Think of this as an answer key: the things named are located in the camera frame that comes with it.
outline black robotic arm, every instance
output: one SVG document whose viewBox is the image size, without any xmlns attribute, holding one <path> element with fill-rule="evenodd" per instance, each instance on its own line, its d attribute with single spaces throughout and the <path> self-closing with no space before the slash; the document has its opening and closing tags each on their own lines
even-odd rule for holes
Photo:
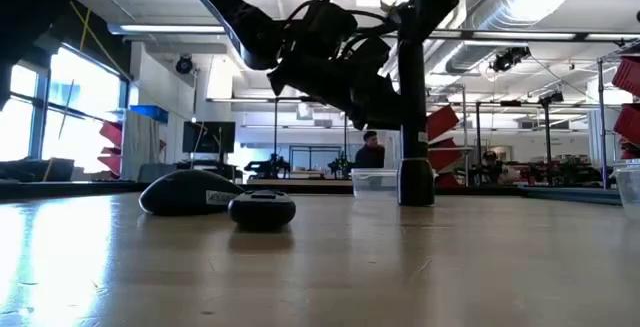
<svg viewBox="0 0 640 327">
<path fill-rule="evenodd" d="M 70 0 L 0 0 L 0 108 L 9 98 L 11 66 L 44 33 Z M 359 28 L 354 17 L 330 0 L 305 2 L 286 21 L 274 21 L 243 0 L 200 0 L 224 26 L 246 65 L 271 70 L 276 95 L 285 85 L 344 111 L 359 129 L 402 129 L 403 165 L 399 202 L 433 203 L 427 160 L 422 42 L 455 8 L 457 0 L 408 0 L 387 6 L 382 24 Z M 306 7 L 304 17 L 293 17 Z M 398 31 L 400 94 L 378 70 L 388 58 L 383 34 Z"/>
</svg>

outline duct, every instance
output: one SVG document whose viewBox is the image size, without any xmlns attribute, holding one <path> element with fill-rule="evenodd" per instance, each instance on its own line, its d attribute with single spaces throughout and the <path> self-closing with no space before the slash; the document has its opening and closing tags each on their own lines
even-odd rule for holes
<svg viewBox="0 0 640 327">
<path fill-rule="evenodd" d="M 456 29 L 467 19 L 467 1 L 460 0 L 458 7 L 451 11 L 447 17 L 438 25 L 442 29 Z M 429 58 L 445 41 L 443 40 L 426 40 L 423 49 L 425 60 Z M 389 52 L 389 60 L 380 69 L 380 75 L 391 75 L 392 80 L 397 80 L 398 75 L 398 44 L 394 44 Z"/>
<path fill-rule="evenodd" d="M 471 30 L 522 30 L 535 26 L 566 0 L 484 0 L 462 24 Z M 472 46 L 447 41 L 425 64 L 429 73 L 464 73 L 477 66 L 495 50 L 494 46 Z"/>
</svg>

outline clear plastic container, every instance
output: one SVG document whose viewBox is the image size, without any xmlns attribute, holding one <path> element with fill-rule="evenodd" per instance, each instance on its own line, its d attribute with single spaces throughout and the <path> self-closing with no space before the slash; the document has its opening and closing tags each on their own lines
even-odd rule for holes
<svg viewBox="0 0 640 327">
<path fill-rule="evenodd" d="M 640 166 L 621 168 L 614 175 L 627 216 L 640 219 Z"/>
<path fill-rule="evenodd" d="M 362 168 L 351 170 L 353 195 L 357 199 L 397 200 L 398 171 L 391 169 Z"/>
</svg>

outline computer mouse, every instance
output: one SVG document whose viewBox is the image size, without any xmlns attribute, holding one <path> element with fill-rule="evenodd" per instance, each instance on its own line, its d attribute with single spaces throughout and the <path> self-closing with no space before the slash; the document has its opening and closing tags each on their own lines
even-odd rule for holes
<svg viewBox="0 0 640 327">
<path fill-rule="evenodd" d="M 140 195 L 145 212 L 161 216 L 191 216 L 226 212 L 244 190 L 223 177 L 200 170 L 170 173 Z"/>
</svg>

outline red panel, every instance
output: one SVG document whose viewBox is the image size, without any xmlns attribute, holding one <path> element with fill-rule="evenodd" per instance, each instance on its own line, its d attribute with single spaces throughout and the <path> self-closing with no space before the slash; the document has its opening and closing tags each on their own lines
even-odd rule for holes
<svg viewBox="0 0 640 327">
<path fill-rule="evenodd" d="M 122 157 L 120 156 L 109 156 L 109 157 L 98 157 L 98 161 L 104 163 L 109 170 L 120 176 L 120 162 L 122 161 Z"/>
<path fill-rule="evenodd" d="M 452 129 L 458 124 L 458 116 L 453 112 L 451 106 L 442 107 L 427 117 L 427 128 L 429 141 L 440 137 L 443 133 Z"/>
<path fill-rule="evenodd" d="M 456 144 L 453 142 L 453 137 L 429 145 L 429 148 L 452 147 L 456 147 Z M 441 171 L 460 159 L 460 157 L 462 157 L 462 153 L 460 151 L 429 151 L 429 162 L 431 163 L 431 168 L 436 171 Z"/>
<path fill-rule="evenodd" d="M 122 150 L 120 150 L 120 148 L 117 148 L 117 147 L 113 147 L 113 148 L 104 147 L 102 149 L 102 154 L 120 156 L 122 154 Z"/>
<path fill-rule="evenodd" d="M 613 130 L 634 144 L 640 144 L 640 104 L 626 104 Z"/>
<path fill-rule="evenodd" d="M 640 97 L 640 58 L 623 58 L 612 82 L 614 86 Z"/>
<path fill-rule="evenodd" d="M 111 141 L 116 147 L 122 148 L 122 126 L 118 123 L 104 122 L 100 134 Z"/>
<path fill-rule="evenodd" d="M 453 173 L 444 173 L 438 176 L 436 187 L 454 188 L 460 187 L 460 184 L 458 183 L 458 180 L 456 180 L 456 177 L 453 175 Z"/>
</svg>

